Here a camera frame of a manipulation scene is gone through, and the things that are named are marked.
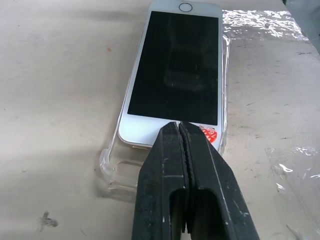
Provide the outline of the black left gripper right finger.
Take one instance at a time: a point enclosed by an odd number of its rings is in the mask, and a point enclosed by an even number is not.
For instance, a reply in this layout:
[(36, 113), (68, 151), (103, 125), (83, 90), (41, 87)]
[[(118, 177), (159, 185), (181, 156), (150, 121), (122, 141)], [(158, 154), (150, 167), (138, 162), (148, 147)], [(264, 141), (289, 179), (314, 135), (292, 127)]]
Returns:
[(257, 240), (230, 166), (198, 126), (181, 122), (179, 130), (190, 183), (186, 226), (191, 240)]

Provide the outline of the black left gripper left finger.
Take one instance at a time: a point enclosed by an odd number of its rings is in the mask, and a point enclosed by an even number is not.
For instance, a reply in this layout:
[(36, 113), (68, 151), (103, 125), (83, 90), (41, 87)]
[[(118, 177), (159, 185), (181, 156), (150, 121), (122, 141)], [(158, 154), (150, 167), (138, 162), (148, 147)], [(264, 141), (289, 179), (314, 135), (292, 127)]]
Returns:
[(139, 171), (131, 240), (181, 240), (189, 190), (183, 139), (170, 122)]

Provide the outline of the clear plastic phone case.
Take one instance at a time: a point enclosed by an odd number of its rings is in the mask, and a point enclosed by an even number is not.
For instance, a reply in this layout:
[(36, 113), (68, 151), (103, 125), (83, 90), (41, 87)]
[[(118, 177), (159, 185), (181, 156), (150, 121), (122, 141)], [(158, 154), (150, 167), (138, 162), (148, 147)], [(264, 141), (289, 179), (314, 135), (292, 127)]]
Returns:
[[(231, 50), (231, 38), (223, 35), (222, 41), (222, 131), (213, 144), (215, 149), (224, 154), (228, 129), (228, 67)], [(150, 152), (150, 147), (124, 143), (118, 134), (124, 106), (121, 106), (114, 133), (108, 146), (99, 157), (101, 177), (105, 180), (104, 191), (111, 198), (133, 202), (136, 194), (139, 171)]]

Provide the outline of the white and gold smartphone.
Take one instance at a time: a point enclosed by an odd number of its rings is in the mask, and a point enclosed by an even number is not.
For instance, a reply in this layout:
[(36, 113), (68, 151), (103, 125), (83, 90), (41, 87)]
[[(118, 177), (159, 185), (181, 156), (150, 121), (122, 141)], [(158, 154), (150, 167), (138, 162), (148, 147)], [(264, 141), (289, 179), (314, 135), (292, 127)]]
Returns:
[(119, 118), (124, 143), (151, 147), (164, 125), (188, 122), (221, 148), (222, 28), (223, 11), (214, 3), (152, 0)]

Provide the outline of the clear tape patch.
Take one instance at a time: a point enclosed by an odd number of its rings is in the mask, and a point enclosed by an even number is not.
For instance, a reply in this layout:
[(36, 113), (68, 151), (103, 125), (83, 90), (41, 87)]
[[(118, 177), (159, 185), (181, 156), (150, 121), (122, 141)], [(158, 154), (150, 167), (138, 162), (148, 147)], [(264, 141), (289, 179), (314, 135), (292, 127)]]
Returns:
[(287, 221), (320, 231), (320, 147), (266, 148), (280, 211)]
[(320, 30), (298, 24), (286, 10), (224, 9), (222, 27), (223, 33), (232, 40), (320, 40)]

